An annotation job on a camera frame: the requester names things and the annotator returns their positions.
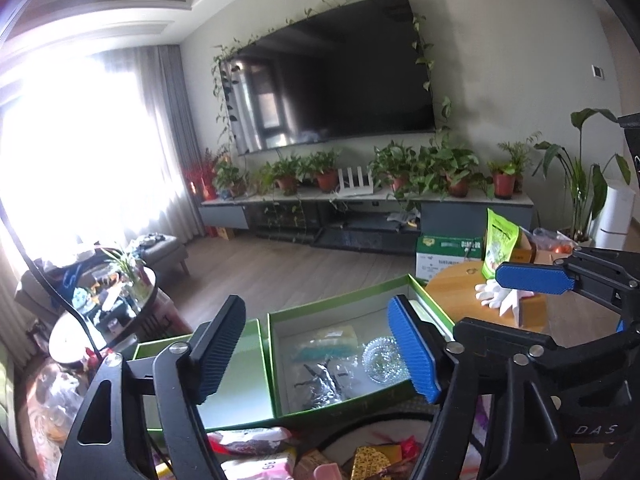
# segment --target plastic bag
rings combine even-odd
[[[229,460],[222,463],[228,480],[293,480],[296,452],[293,448],[268,456]]]
[[[487,212],[486,254],[482,263],[482,275],[491,280],[495,278],[495,269],[511,257],[511,251],[520,237],[520,228],[490,209]]]
[[[577,245],[571,238],[564,236],[561,232],[550,231],[542,227],[533,229],[532,241],[540,250],[564,254],[570,254]]]
[[[351,325],[321,328],[307,342],[298,345],[293,362],[342,359],[358,353],[358,338]]]
[[[357,366],[356,356],[298,365],[294,384],[297,411],[322,408],[350,399],[353,370]]]
[[[241,455],[267,455],[289,446],[291,432],[286,428],[255,428],[207,433],[215,452]]]
[[[40,423],[48,439],[64,446],[71,425],[82,405],[78,379],[50,365],[40,373],[36,383],[36,400],[43,408]]]

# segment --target green box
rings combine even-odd
[[[415,395],[410,381],[380,389],[379,385],[365,376],[366,380],[357,381],[358,386],[354,387],[357,392],[361,392],[359,396],[323,408],[295,412],[296,399],[292,385],[296,383],[296,369],[292,365],[288,349],[308,340],[318,329],[340,324],[353,326],[361,344],[379,336],[391,335],[386,309],[389,300],[396,294],[406,295],[423,320],[433,322],[446,340],[452,340],[452,320],[410,275],[268,315],[268,361],[272,373],[275,415],[281,425],[296,428],[313,423],[314,420],[322,423],[344,420],[345,416],[371,413]]]
[[[431,280],[442,269],[464,261],[482,260],[482,238],[421,235],[415,245],[415,275]]]
[[[171,343],[186,341],[190,337],[185,335],[141,343],[134,359],[158,355]],[[198,406],[202,425],[207,432],[273,425],[273,400],[262,345],[258,320],[248,320],[218,391]],[[156,398],[143,396],[143,403],[147,429],[162,431]]]

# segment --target open gift box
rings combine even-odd
[[[301,422],[308,424],[314,419],[324,423],[331,419],[344,420],[346,415],[370,413],[415,395],[409,380],[385,386],[373,381],[363,366],[364,345],[373,339],[391,336],[386,309],[396,294],[404,294],[421,319],[433,322],[446,340],[452,340],[453,322],[410,275],[268,315],[274,410],[282,425],[296,427]],[[317,338],[318,333],[331,334],[334,331],[334,335],[339,335],[345,329],[351,338],[354,333],[358,342],[356,355],[335,359],[344,364],[344,368],[337,370],[345,370],[347,376],[344,381],[348,386],[338,386],[338,389],[348,390],[345,394],[347,399],[310,409],[308,390],[313,383],[310,381],[311,372],[305,365],[315,368],[314,361],[308,359],[313,353],[312,349],[309,351],[308,343]],[[318,360],[319,365],[324,366],[326,359]],[[341,382],[338,372],[334,379]]]
[[[141,343],[134,359],[158,355],[171,343],[190,338],[191,335],[185,335]],[[143,396],[143,403],[147,429],[162,431],[156,398]],[[262,332],[257,319],[246,322],[218,391],[198,406],[198,412],[207,432],[263,426],[272,422],[271,389],[262,350]]]

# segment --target television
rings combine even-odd
[[[238,153],[435,130],[409,0],[364,0],[295,22],[220,63]]]

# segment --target tv stand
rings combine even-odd
[[[204,225],[249,229],[259,237],[309,244],[312,247],[383,254],[415,253],[421,234],[482,237],[487,209],[530,228],[533,202],[525,194],[512,200],[487,197],[471,190],[465,198],[436,194],[412,197],[420,204],[417,228],[387,221],[401,206],[388,188],[370,195],[338,197],[315,187],[301,187],[285,196],[280,190],[233,200],[209,200],[200,206]]]

